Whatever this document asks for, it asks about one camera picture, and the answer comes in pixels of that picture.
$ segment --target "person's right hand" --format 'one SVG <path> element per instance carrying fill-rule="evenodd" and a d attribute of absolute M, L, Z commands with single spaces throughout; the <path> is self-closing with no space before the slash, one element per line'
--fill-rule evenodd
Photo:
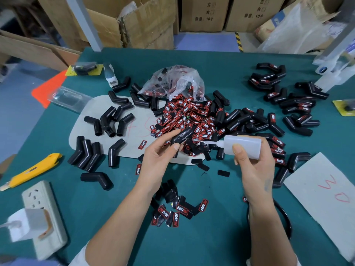
<path fill-rule="evenodd" d="M 244 192 L 251 206 L 264 203 L 273 204 L 272 182 L 275 172 L 275 160 L 267 140 L 264 137 L 257 138 L 261 139 L 259 160 L 250 160 L 241 145 L 233 145 L 234 162 L 236 165 L 239 164 L 242 170 Z"/>

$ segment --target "yellow and black hazard tape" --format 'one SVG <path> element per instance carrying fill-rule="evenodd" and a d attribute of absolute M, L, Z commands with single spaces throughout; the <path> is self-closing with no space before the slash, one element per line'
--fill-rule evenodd
<path fill-rule="evenodd" d="M 242 47 L 242 42 L 240 41 L 240 37 L 239 34 L 237 32 L 235 32 L 235 38 L 237 40 L 238 43 L 238 48 L 240 52 L 244 52 L 243 47 Z"/>

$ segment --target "white sleeve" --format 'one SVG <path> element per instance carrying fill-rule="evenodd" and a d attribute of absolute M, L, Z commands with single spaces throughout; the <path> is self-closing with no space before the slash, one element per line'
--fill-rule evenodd
<path fill-rule="evenodd" d="M 69 266 L 90 266 L 85 260 L 85 250 L 86 250 L 86 246 L 84 246 L 80 250 L 80 252 L 75 256 L 75 258 L 72 260 Z"/>
<path fill-rule="evenodd" d="M 297 258 L 297 266 L 302 266 L 301 264 L 300 264 L 300 262 L 298 261 L 298 257 L 296 256 L 296 258 Z M 250 264 L 250 259 L 248 259 L 247 261 L 246 261 L 246 265 L 247 266 L 251 266 L 251 264 Z"/>

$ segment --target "plastic bag of labels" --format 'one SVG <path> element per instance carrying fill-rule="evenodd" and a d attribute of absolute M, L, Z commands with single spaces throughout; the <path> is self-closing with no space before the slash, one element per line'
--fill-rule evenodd
<path fill-rule="evenodd" d="M 304 54 L 329 39 L 327 27 L 319 21 L 306 3 L 297 4 L 257 52 Z"/>
<path fill-rule="evenodd" d="M 171 101 L 180 93 L 188 97 L 191 92 L 195 101 L 206 101 L 204 82 L 198 71 L 184 65 L 174 65 L 156 71 L 138 94 L 158 98 L 166 96 Z"/>

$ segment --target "person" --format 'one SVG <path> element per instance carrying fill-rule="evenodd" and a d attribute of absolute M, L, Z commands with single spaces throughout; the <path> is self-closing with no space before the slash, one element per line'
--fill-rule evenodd
<path fill-rule="evenodd" d="M 162 183 L 169 161 L 182 148 L 178 143 L 162 146 L 179 132 L 177 129 L 164 134 L 146 148 L 134 188 L 70 266 L 127 265 L 151 199 Z M 251 259 L 246 264 L 300 266 L 273 203 L 275 160 L 266 139 L 261 140 L 258 161 L 249 160 L 241 145 L 233 145 L 234 161 L 241 167 L 244 192 L 250 205 Z"/>

